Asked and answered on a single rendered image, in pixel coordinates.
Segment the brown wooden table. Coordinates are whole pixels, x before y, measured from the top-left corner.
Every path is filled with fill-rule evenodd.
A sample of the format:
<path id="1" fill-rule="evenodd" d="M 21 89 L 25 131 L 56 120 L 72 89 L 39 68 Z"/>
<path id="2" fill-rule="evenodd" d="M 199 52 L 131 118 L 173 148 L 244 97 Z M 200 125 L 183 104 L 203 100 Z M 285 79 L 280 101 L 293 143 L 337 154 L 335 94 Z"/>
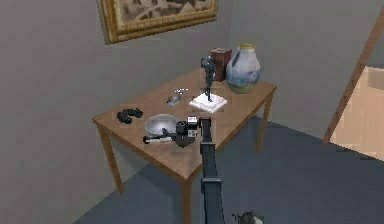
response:
<path id="1" fill-rule="evenodd" d="M 194 142 L 184 149 L 173 143 L 146 145 L 143 143 L 143 136 L 146 134 L 144 122 L 156 114 L 172 114 L 179 119 L 184 119 L 189 115 L 206 117 L 208 115 L 206 112 L 189 105 L 192 98 L 201 93 L 203 81 L 204 71 L 197 68 L 93 118 L 118 191 L 123 191 L 123 185 L 110 143 L 112 138 L 179 182 L 182 224 L 192 224 L 191 184 L 202 166 L 200 143 Z M 183 95 L 179 95 L 175 93 L 178 88 L 188 88 L 189 90 Z M 256 145 L 261 145 L 276 89 L 275 84 L 260 81 L 249 93 L 236 94 L 224 82 L 213 84 L 212 92 L 227 100 L 226 105 L 211 115 L 212 136 L 217 150 L 224 147 L 259 109 L 263 109 L 264 113 Z M 168 106 L 166 101 L 170 96 L 181 96 L 182 99 L 177 105 Z M 139 108 L 143 112 L 141 118 L 133 117 L 131 124 L 121 123 L 117 119 L 119 111 L 135 108 Z"/>

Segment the black curved object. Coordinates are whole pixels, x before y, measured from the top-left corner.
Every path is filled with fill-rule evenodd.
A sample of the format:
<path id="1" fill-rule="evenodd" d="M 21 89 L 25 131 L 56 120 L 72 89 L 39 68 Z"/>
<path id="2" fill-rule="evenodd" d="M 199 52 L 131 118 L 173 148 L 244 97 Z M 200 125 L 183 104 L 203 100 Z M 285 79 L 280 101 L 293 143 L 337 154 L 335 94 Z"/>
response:
<path id="1" fill-rule="evenodd" d="M 139 108 L 135 109 L 123 109 L 117 113 L 117 119 L 124 124 L 131 124 L 132 118 L 141 118 L 143 116 L 143 112 Z"/>

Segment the brown wooden door frame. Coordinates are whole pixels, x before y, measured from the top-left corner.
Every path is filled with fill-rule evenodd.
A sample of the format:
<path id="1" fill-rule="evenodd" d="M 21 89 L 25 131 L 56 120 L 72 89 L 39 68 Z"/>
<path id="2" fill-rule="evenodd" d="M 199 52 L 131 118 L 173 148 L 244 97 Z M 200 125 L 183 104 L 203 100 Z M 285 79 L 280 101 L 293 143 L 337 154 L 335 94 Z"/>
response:
<path id="1" fill-rule="evenodd" d="M 357 82 L 359 81 L 361 74 L 363 73 L 366 67 L 366 63 L 369 57 L 371 56 L 383 30 L 384 30 L 384 5 L 380 7 L 379 15 L 364 45 L 364 48 L 359 56 L 359 59 L 355 64 L 354 70 L 339 100 L 339 103 L 336 107 L 333 117 L 330 120 L 329 126 L 325 131 L 324 137 L 322 138 L 322 141 L 324 143 L 328 143 L 330 141 L 332 134 L 334 133 L 337 127 L 337 124 L 340 121 L 342 114 L 347 106 L 347 103 L 349 102 L 352 96 L 353 90 L 356 87 Z"/>

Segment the white blue painted vase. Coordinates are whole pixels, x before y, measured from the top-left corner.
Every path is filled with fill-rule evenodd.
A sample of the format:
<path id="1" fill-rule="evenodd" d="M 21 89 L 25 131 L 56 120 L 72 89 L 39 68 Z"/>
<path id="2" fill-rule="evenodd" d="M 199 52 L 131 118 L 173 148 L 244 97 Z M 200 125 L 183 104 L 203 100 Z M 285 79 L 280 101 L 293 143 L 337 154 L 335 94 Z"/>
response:
<path id="1" fill-rule="evenodd" d="M 240 43 L 226 66 L 229 88 L 237 94 L 250 92 L 261 77 L 261 65 L 257 59 L 255 45 Z"/>

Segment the gold framed picture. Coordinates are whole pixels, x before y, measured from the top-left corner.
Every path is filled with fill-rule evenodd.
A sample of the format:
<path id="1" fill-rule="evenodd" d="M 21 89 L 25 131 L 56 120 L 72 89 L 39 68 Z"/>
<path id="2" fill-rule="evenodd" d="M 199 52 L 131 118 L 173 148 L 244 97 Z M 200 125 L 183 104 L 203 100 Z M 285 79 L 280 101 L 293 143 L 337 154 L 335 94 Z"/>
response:
<path id="1" fill-rule="evenodd" d="M 218 0 L 96 0 L 106 45 L 215 21 Z"/>

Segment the dark figurine on white base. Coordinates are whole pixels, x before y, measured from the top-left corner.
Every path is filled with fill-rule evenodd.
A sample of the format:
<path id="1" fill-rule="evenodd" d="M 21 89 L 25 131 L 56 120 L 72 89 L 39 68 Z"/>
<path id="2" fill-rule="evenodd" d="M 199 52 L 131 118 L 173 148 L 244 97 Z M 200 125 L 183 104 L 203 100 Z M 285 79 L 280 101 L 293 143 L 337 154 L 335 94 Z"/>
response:
<path id="1" fill-rule="evenodd" d="M 211 92 L 211 86 L 216 76 L 216 64 L 212 57 L 207 56 L 206 58 L 202 58 L 201 67 L 205 71 L 205 89 L 204 92 L 195 97 L 189 105 L 214 114 L 227 103 L 227 100 Z"/>

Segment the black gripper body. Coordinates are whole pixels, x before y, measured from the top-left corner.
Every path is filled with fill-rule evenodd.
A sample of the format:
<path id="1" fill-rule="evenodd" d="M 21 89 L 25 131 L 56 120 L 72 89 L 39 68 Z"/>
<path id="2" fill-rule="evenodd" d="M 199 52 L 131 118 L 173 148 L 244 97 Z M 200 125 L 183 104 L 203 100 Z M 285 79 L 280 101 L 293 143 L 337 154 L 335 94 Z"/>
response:
<path id="1" fill-rule="evenodd" d="M 179 121 L 176 123 L 176 135 L 173 137 L 175 143 L 184 148 L 195 141 L 197 136 L 197 123 L 189 123 L 187 121 Z"/>

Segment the grey black round object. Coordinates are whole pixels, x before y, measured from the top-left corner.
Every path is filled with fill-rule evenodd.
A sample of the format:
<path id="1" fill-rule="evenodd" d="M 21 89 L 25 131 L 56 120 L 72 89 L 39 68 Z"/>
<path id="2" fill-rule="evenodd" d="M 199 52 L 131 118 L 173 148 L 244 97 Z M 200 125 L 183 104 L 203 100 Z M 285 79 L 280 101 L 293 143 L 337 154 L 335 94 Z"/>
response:
<path id="1" fill-rule="evenodd" d="M 253 210 L 244 212 L 243 214 L 234 213 L 233 217 L 236 224 L 264 224 L 263 217 L 257 216 Z"/>

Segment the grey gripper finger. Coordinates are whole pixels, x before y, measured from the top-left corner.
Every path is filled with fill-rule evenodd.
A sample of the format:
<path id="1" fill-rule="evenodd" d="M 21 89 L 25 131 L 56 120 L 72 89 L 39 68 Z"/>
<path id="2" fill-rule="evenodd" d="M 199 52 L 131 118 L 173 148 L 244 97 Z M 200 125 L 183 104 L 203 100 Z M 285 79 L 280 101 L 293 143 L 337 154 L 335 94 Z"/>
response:
<path id="1" fill-rule="evenodd" d="M 162 129 L 162 133 L 161 134 L 157 134 L 157 135 L 150 135 L 148 137 L 157 137 L 157 138 L 161 138 L 161 137 L 172 137 L 173 141 L 176 139 L 176 134 L 175 133 L 170 133 L 166 128 L 163 128 Z"/>
<path id="2" fill-rule="evenodd" d="M 161 138 L 148 137 L 148 136 L 143 137 L 143 142 L 145 144 L 161 143 L 161 142 L 169 142 L 169 141 L 173 141 L 172 137 L 161 137 Z"/>

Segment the grey metal bowl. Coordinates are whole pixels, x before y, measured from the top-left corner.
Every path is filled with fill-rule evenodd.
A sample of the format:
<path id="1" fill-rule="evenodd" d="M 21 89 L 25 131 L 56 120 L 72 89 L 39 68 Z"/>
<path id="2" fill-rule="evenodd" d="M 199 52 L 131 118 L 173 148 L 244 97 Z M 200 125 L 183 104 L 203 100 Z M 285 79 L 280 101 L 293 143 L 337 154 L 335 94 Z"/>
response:
<path id="1" fill-rule="evenodd" d="M 151 116 L 144 124 L 144 128 L 150 135 L 162 135 L 163 129 L 169 133 L 176 132 L 178 119 L 171 114 L 157 114 Z"/>

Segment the brown box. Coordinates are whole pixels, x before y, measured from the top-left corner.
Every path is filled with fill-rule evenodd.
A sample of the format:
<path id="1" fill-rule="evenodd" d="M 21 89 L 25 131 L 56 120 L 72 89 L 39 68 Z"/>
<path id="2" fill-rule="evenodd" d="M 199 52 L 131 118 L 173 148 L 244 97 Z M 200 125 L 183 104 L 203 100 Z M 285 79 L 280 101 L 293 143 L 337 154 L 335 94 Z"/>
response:
<path id="1" fill-rule="evenodd" d="M 209 51 L 209 56 L 216 65 L 215 81 L 222 82 L 226 79 L 226 66 L 231 59 L 231 55 L 231 49 L 213 48 Z"/>

